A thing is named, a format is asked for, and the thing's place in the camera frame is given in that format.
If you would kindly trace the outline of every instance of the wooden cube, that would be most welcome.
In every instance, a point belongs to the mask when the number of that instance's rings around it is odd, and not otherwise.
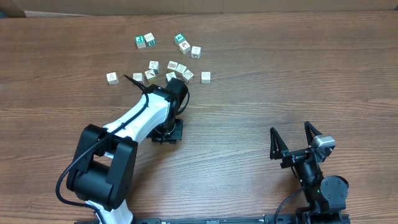
[[[180,46],[180,50],[183,54],[186,54],[191,50],[191,46],[188,44],[186,40],[181,42],[178,46]]]
[[[177,78],[174,72],[170,72],[166,74],[167,81],[169,82],[172,78]]]
[[[199,59],[201,55],[201,47],[192,46],[191,57]]]
[[[115,85],[119,83],[119,78],[116,72],[106,74],[106,79],[110,85]]]
[[[136,44],[137,44],[137,48],[138,49],[147,47],[147,45],[145,44],[145,39],[144,39],[143,35],[140,35],[140,36],[136,37]]]
[[[152,33],[144,35],[144,39],[145,39],[145,42],[147,42],[148,47],[156,44],[155,37],[152,35]]]
[[[132,79],[134,79],[135,81],[144,84],[144,79],[142,77],[142,73],[133,73],[132,74]]]
[[[210,83],[210,72],[202,72],[201,73],[201,82],[202,83]]]
[[[185,40],[185,37],[184,37],[184,35],[182,35],[182,33],[179,33],[174,37],[174,43],[177,45],[181,44],[184,40]]]
[[[184,74],[182,74],[182,79],[188,84],[191,83],[193,81],[193,73],[189,70],[185,71]]]
[[[158,74],[159,73],[159,62],[150,61],[149,69],[152,69],[155,72],[155,74]]]
[[[183,66],[182,64],[179,64],[177,66],[177,68],[175,69],[175,72],[177,72],[178,75],[182,75],[184,74],[184,72],[186,71],[187,67]]]
[[[145,72],[145,77],[147,77],[149,83],[156,81],[156,75],[152,69]]]
[[[167,66],[167,72],[175,72],[177,66],[178,66],[177,62],[169,61],[169,65]]]

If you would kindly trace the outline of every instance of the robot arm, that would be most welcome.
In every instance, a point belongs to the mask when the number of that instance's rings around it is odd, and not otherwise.
[[[308,148],[289,151],[279,133],[271,128],[271,159],[282,159],[281,168],[290,167],[294,176],[300,180],[308,207],[296,210],[296,223],[336,223],[349,224],[347,215],[341,211],[346,208],[348,181],[339,176],[324,177],[319,163],[324,162],[335,148],[335,140],[315,129],[308,121],[304,123]],[[273,221],[277,223],[279,210]]]
[[[175,119],[188,88],[183,81],[172,79],[166,88],[151,85],[146,88],[148,104],[145,110],[114,135],[109,135],[146,105],[146,96],[115,122],[103,128],[90,124],[81,136],[73,160],[94,143],[104,139],[91,154],[82,157],[70,169],[67,188],[87,204],[96,207],[106,224],[130,224],[132,213],[126,197],[132,184],[137,147],[144,138],[154,142],[175,143],[182,138],[182,120]],[[94,161],[93,156],[112,158],[110,166]]]
[[[148,94],[149,103],[147,109],[140,114],[134,121],[131,121],[124,129],[118,131],[115,135],[121,138],[130,137],[133,141],[140,144],[156,126],[165,122],[169,115],[170,103],[163,97],[155,93]],[[107,124],[104,128],[110,133],[134,116],[146,103],[146,97],[143,95],[141,100],[131,108],[126,114],[116,121]],[[105,152],[105,156],[113,159],[113,153]]]

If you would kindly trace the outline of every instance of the wood grain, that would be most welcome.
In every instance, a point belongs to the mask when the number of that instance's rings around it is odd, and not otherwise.
[[[305,147],[304,121],[336,139],[321,164],[350,183],[352,223],[398,219],[398,14],[304,12],[0,20],[0,223],[72,223],[91,211],[61,204],[55,183],[80,133],[139,100],[131,75],[160,62],[196,76],[183,141],[144,141],[127,199],[137,217],[257,217],[298,189],[269,160],[269,128]],[[134,36],[152,32],[154,47]],[[173,36],[202,47],[182,55]],[[211,84],[200,83],[210,71]],[[63,186],[62,194],[74,199]],[[282,213],[305,205],[301,195]]]

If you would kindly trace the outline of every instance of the black cable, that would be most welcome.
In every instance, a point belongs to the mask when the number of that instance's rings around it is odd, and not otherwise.
[[[124,75],[125,77],[127,77],[127,79],[129,79],[130,81],[132,81],[133,79],[130,79],[130,77],[128,77],[127,75]],[[148,94],[146,92],[146,88],[144,85],[142,85],[141,83],[133,80],[132,81],[135,85],[138,86],[138,88],[140,88],[143,92],[143,94],[145,94],[146,97],[146,102],[144,104],[144,106],[141,108],[141,110],[139,110],[134,116],[132,116],[130,119],[128,119],[125,123],[122,123],[119,127],[117,127],[114,131],[110,132],[109,134],[107,134],[104,138],[102,138],[101,140],[97,141],[96,143],[94,143],[89,149],[87,149],[87,151],[85,151],[81,156],[79,156],[76,160],[74,160],[61,174],[60,178],[57,181],[57,185],[55,186],[55,194],[57,195],[57,198],[59,199],[59,201],[61,201],[62,203],[65,203],[67,205],[74,205],[74,206],[79,206],[79,207],[86,207],[86,208],[91,208],[94,210],[95,214],[98,214],[98,218],[101,221],[102,224],[106,224],[104,221],[104,218],[100,212],[100,210],[98,210],[95,206],[93,205],[88,205],[86,203],[78,203],[78,202],[72,202],[69,200],[64,199],[61,196],[60,193],[60,187],[61,187],[61,183],[62,180],[65,178],[65,176],[69,173],[69,171],[77,164],[77,162],[83,158],[84,156],[86,156],[89,153],[92,153],[94,150],[97,150],[97,147],[99,145],[101,145],[103,143],[103,141],[107,140],[108,138],[110,138],[111,136],[113,136],[114,134],[116,134],[118,131],[122,130],[123,128],[125,128],[131,121],[133,121],[134,119],[136,119],[142,112],[144,112],[144,110],[148,107],[149,104],[149,97]]]
[[[310,212],[309,214],[308,214],[308,216],[307,216],[307,223],[311,223],[311,215],[313,215],[315,212],[314,211],[312,211],[312,212]]]
[[[308,186],[305,186],[305,187],[300,188],[298,191],[294,192],[292,195],[290,195],[289,197],[287,197],[287,198],[279,205],[279,207],[278,207],[278,209],[276,210],[275,215],[274,215],[274,224],[277,224],[276,221],[277,221],[278,213],[279,213],[279,211],[282,209],[282,207],[286,204],[286,202],[287,202],[289,199],[291,199],[291,198],[293,198],[293,197],[296,197],[299,193],[301,193],[301,192],[302,192],[306,187],[308,187]]]
[[[187,107],[187,105],[188,105],[188,103],[189,103],[189,97],[190,97],[190,94],[189,94],[189,92],[188,92],[187,102],[185,103],[185,106],[184,106],[182,109],[180,109],[179,112],[177,112],[177,115],[180,115],[182,112],[184,112],[185,108]]]

